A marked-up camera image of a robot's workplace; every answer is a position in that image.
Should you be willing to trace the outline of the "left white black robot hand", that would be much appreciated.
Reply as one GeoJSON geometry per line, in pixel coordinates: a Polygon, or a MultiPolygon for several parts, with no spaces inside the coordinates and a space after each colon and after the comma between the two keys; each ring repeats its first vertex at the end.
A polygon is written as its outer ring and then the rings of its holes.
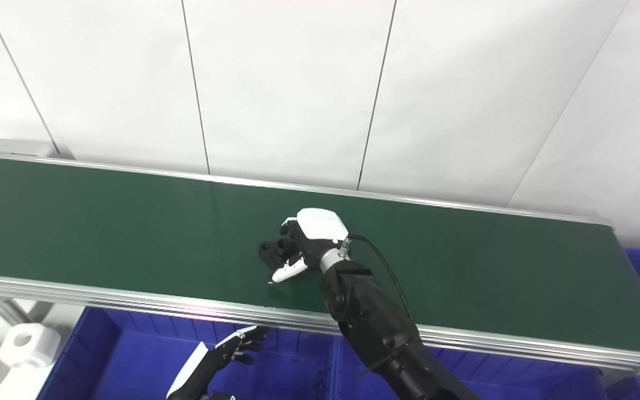
{"type": "Polygon", "coordinates": [[[180,368],[167,392],[167,399],[238,399],[231,393],[209,392],[215,375],[233,362],[252,365],[248,352],[259,352],[269,327],[251,325],[228,335],[213,347],[201,342],[180,368]]]}

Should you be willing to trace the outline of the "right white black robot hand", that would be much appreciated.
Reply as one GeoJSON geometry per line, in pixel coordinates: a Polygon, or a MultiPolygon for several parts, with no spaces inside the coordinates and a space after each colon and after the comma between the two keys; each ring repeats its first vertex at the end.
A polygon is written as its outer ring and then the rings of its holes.
{"type": "Polygon", "coordinates": [[[351,239],[337,213],[325,208],[302,208],[282,223],[280,239],[271,242],[270,283],[282,283],[307,270],[325,273],[349,259],[351,239]]]}

